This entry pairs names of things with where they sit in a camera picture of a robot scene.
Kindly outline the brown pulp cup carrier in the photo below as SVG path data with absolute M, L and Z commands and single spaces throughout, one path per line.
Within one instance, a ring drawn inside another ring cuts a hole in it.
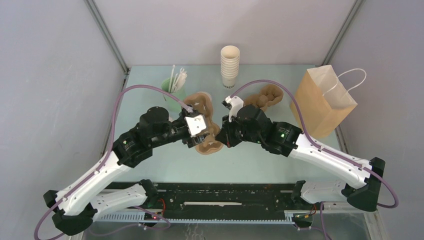
M 264 86 L 259 93 L 252 94 L 243 100 L 244 106 L 252 105 L 263 112 L 268 107 L 278 104 L 284 96 L 283 90 L 275 84 Z

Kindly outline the stack of paper cups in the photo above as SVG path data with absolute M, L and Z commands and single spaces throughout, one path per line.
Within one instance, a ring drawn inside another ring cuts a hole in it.
M 240 50 L 234 45 L 224 46 L 220 51 L 220 72 L 222 84 L 231 89 L 235 86 L 240 66 Z

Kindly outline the brown paper bag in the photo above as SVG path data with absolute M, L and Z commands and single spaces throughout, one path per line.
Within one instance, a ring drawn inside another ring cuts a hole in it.
M 346 89 L 340 77 L 353 71 L 363 72 L 363 79 Z M 353 68 L 339 75 L 331 65 L 307 69 L 294 98 L 309 135 L 315 139 L 329 136 L 358 105 L 350 91 L 360 86 L 366 78 L 367 73 L 362 68 Z

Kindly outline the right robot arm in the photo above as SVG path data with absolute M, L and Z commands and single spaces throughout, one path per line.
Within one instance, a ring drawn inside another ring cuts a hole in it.
M 327 183 L 296 183 L 298 191 L 291 194 L 291 204 L 304 209 L 310 203 L 346 200 L 366 212 L 377 209 L 386 162 L 378 157 L 356 159 L 327 145 L 308 139 L 301 128 L 284 121 L 271 121 L 253 105 L 242 107 L 236 116 L 222 118 L 222 128 L 215 139 L 232 148 L 241 142 L 260 144 L 267 152 L 291 157 L 327 170 L 341 179 L 332 186 Z

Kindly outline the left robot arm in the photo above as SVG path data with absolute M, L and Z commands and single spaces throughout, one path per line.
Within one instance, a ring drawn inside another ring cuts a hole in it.
M 55 227 L 73 236 L 115 211 L 142 205 L 153 208 L 159 200 L 159 193 L 149 179 L 112 193 L 101 192 L 115 179 L 150 158 L 154 148 L 177 141 L 192 148 L 205 140 L 206 129 L 205 116 L 195 109 L 187 111 L 183 108 L 179 117 L 170 121 L 165 108 L 151 107 L 77 181 L 63 190 L 49 190 L 43 195 L 46 205 L 54 212 L 52 221 Z

